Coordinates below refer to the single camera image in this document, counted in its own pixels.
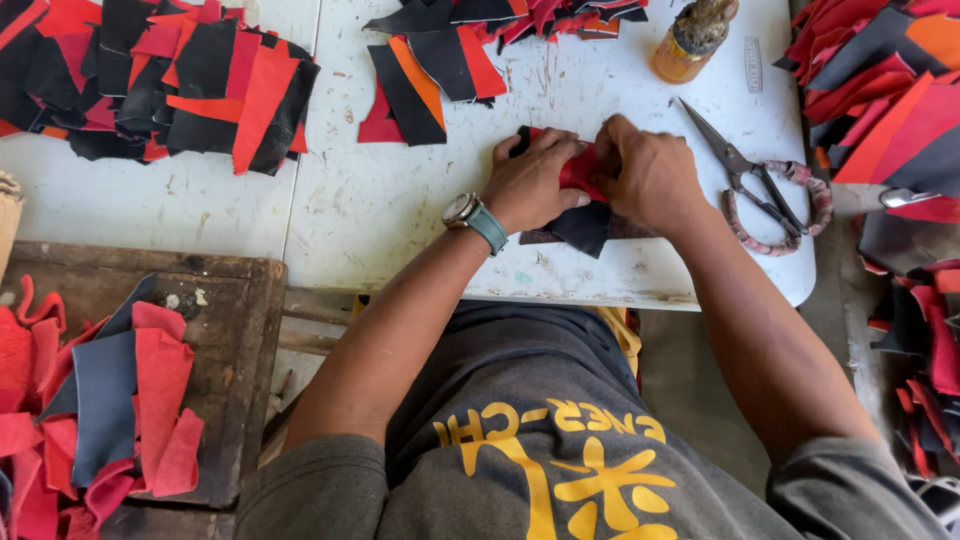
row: white plastic table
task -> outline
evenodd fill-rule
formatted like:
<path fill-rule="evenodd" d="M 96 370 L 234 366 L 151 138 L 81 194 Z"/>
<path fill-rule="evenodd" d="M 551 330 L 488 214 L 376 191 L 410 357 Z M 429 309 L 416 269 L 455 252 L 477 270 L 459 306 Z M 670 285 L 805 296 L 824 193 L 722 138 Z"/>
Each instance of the white plastic table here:
<path fill-rule="evenodd" d="M 444 98 L 448 142 L 357 144 L 357 126 L 373 101 L 368 44 L 387 36 L 363 32 L 394 0 L 264 2 L 264 28 L 315 51 L 322 71 L 310 101 L 310 153 L 275 178 L 233 177 L 229 157 L 183 153 L 143 166 L 89 162 L 65 143 L 38 135 L 0 140 L 0 169 L 13 172 L 28 197 L 18 237 L 283 258 L 294 285 L 372 291 L 439 235 L 440 213 L 456 194 L 479 190 L 490 174 L 490 150 L 521 125 L 554 126 L 592 140 L 603 120 L 622 112 L 638 126 L 686 137 L 708 199 L 719 204 L 724 169 L 674 97 L 683 97 L 751 160 L 803 160 L 796 88 L 770 65 L 789 42 L 786 2 L 742 0 L 727 42 L 692 83 L 657 79 L 648 59 L 681 2 L 654 0 L 648 23 L 625 23 L 620 39 L 559 44 L 531 37 L 507 46 L 494 65 L 510 92 L 493 110 Z M 762 91 L 750 93 L 745 39 L 757 39 Z M 794 212 L 809 215 L 805 190 L 776 180 Z M 762 194 L 759 181 L 744 183 Z M 740 216 L 754 236 L 779 242 L 782 228 L 743 201 Z M 565 244 L 520 246 L 517 238 L 470 282 L 471 298 L 697 309 L 689 274 L 661 238 L 609 241 L 599 260 Z M 755 256 L 793 305 L 813 288 L 812 242 L 796 254 Z"/>

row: man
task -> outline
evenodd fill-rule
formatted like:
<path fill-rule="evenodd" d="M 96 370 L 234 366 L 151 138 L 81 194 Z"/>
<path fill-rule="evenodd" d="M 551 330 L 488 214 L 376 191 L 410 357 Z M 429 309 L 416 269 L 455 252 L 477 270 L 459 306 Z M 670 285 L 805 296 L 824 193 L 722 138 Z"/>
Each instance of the man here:
<path fill-rule="evenodd" d="M 558 189 L 576 140 L 546 130 L 517 158 L 516 135 L 493 149 L 480 200 L 506 233 L 589 201 Z M 617 115 L 596 146 L 613 211 L 661 233 L 693 277 L 716 361 L 774 463 L 766 503 L 649 416 L 591 311 L 458 306 L 498 247 L 477 223 L 443 233 L 350 325 L 285 454 L 245 486 L 237 537 L 948 537 L 827 347 L 707 202 L 683 141 Z"/>

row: man's left hand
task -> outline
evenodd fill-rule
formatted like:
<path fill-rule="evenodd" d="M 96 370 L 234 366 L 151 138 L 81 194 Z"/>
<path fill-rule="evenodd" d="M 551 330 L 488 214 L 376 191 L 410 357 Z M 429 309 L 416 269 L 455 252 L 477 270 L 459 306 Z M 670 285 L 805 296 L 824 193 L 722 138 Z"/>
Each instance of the man's left hand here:
<path fill-rule="evenodd" d="M 560 189 L 564 163 L 587 148 L 577 134 L 547 128 L 526 152 L 511 159 L 510 151 L 519 143 L 520 135 L 514 135 L 493 148 L 493 172 L 480 194 L 507 234 L 538 229 L 566 209 L 589 204 L 583 189 Z"/>

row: yellow print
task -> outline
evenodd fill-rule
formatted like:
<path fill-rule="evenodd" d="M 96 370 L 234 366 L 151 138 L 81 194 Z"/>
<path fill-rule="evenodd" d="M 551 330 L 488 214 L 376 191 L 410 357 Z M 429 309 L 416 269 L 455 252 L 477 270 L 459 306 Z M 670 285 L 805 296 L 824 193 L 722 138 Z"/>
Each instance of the yellow print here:
<path fill-rule="evenodd" d="M 562 467 L 569 471 L 592 476 L 557 484 L 553 489 L 554 496 L 567 503 L 584 501 L 598 493 L 603 493 L 603 513 L 607 525 L 613 530 L 627 531 L 640 525 L 634 512 L 627 506 L 620 488 L 634 486 L 634 505 L 650 513 L 664 513 L 670 505 L 644 485 L 661 487 L 676 487 L 673 480 L 659 475 L 639 473 L 638 471 L 653 462 L 657 456 L 652 450 L 644 450 L 615 467 L 607 467 L 604 463 L 603 444 L 596 437 L 589 437 L 584 445 L 584 466 L 567 465 L 559 461 L 550 461 L 551 465 Z M 575 524 L 582 529 L 581 523 Z"/>
<path fill-rule="evenodd" d="M 636 434 L 636 425 L 645 427 L 643 436 L 664 444 L 666 442 L 663 427 L 649 416 L 638 416 L 634 419 L 631 413 L 627 413 L 621 422 L 608 410 L 595 405 L 555 399 L 548 399 L 547 402 L 557 408 L 553 421 L 563 431 L 616 430 L 618 433 Z M 433 422 L 441 447 L 460 446 L 464 472 L 468 477 L 476 473 L 477 458 L 484 446 L 499 450 L 522 468 L 530 493 L 527 540 L 556 540 L 557 537 L 546 474 L 543 467 L 527 455 L 516 438 L 520 424 L 542 420 L 548 415 L 548 408 L 529 410 L 520 415 L 511 405 L 494 402 L 480 413 L 475 409 L 468 409 L 467 423 L 463 426 L 455 415 L 447 418 L 446 425 Z M 490 420 L 494 417 L 502 417 L 506 427 L 502 430 L 488 430 L 485 435 L 481 418 Z M 621 487 L 633 486 L 631 500 L 637 509 L 656 514 L 669 511 L 667 501 L 645 486 L 676 487 L 676 483 L 659 475 L 640 473 L 640 470 L 653 462 L 656 455 L 653 450 L 644 450 L 623 463 L 608 468 L 604 462 L 603 445 L 599 439 L 591 436 L 584 446 L 584 466 L 550 461 L 554 466 L 590 475 L 554 486 L 553 495 L 558 500 L 568 503 L 584 501 L 567 522 L 570 534 L 577 540 L 594 540 L 600 511 L 597 503 L 588 499 L 602 494 L 604 520 L 610 528 L 620 532 L 611 540 L 677 540 L 677 533 L 673 528 L 659 524 L 641 525 L 620 494 Z"/>

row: wooden tray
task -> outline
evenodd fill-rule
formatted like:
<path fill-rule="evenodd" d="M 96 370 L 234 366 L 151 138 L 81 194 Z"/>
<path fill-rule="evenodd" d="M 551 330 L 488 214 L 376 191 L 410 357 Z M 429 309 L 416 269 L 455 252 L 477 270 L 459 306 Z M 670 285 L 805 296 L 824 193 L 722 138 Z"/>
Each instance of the wooden tray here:
<path fill-rule="evenodd" d="M 184 340 L 196 360 L 182 406 L 205 422 L 197 489 L 158 500 L 225 508 L 236 502 L 243 476 L 256 469 L 285 264 L 270 258 L 17 241 L 0 294 L 14 293 L 13 305 L 18 305 L 24 274 L 34 279 L 34 307 L 48 292 L 59 292 L 66 305 L 65 342 L 83 331 L 84 321 L 96 323 L 112 314 L 151 272 L 157 272 L 151 302 L 164 306 L 176 295 L 176 311 L 187 321 Z"/>

